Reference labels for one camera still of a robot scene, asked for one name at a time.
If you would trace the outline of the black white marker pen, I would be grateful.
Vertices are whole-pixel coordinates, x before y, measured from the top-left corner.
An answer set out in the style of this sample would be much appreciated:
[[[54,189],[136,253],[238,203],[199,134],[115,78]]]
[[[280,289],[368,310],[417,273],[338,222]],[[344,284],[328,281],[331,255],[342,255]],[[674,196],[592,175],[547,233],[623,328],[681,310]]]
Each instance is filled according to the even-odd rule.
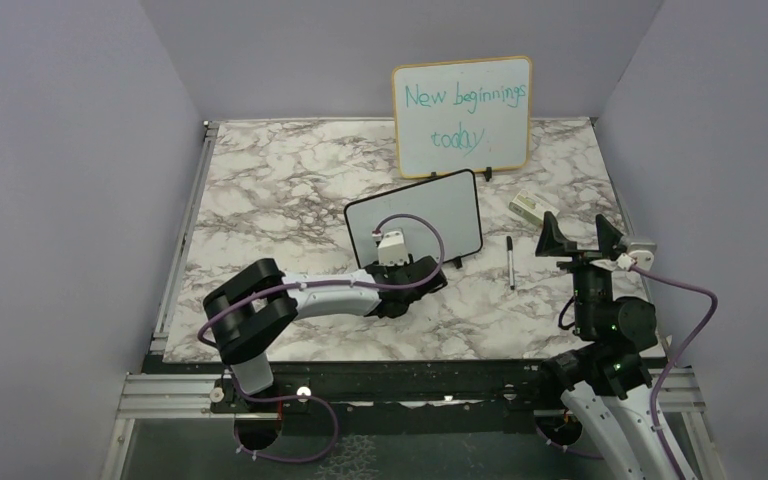
[[[511,236],[506,237],[506,255],[507,255],[507,277],[508,288],[511,291],[516,290],[516,272],[514,260],[514,242]]]

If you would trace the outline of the black framed whiteboard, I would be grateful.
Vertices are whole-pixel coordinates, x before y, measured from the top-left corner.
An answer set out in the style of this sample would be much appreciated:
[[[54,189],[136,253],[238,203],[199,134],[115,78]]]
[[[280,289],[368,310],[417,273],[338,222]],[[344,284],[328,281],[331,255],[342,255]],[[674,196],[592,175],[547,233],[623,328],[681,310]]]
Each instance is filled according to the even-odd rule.
[[[393,214],[398,217],[381,230],[401,230],[414,259],[427,255],[438,259],[439,246],[427,227],[405,219],[405,214],[418,216],[435,228],[443,240],[446,262],[473,255],[484,246],[476,178],[468,169],[349,202],[344,218],[358,266],[378,260],[373,232],[381,220]]]

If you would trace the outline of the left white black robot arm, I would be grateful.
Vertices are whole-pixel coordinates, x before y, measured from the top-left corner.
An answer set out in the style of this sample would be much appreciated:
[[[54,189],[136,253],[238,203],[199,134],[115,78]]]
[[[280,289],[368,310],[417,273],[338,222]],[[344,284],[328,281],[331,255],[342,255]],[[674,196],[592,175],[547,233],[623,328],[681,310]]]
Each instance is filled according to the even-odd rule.
[[[398,318],[412,303],[447,284],[432,256],[405,265],[371,264],[339,275],[285,273],[274,259],[264,258],[203,299],[207,323],[198,339],[216,348],[230,368],[239,401],[258,411],[274,397],[266,350],[292,322],[341,314]]]

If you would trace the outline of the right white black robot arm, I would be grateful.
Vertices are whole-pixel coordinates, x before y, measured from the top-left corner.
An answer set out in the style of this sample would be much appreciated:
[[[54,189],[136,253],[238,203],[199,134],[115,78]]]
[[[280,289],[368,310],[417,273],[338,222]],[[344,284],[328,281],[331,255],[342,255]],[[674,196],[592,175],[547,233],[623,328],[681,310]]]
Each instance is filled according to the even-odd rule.
[[[563,235],[553,213],[542,221],[535,254],[558,258],[558,268],[571,274],[572,331],[585,345],[542,362],[538,396],[564,405],[617,478],[693,479],[657,399],[667,375],[653,377],[641,356],[658,343],[655,306],[613,293],[613,273],[650,270],[656,245],[623,234],[602,214],[595,224],[597,248],[582,249]]]

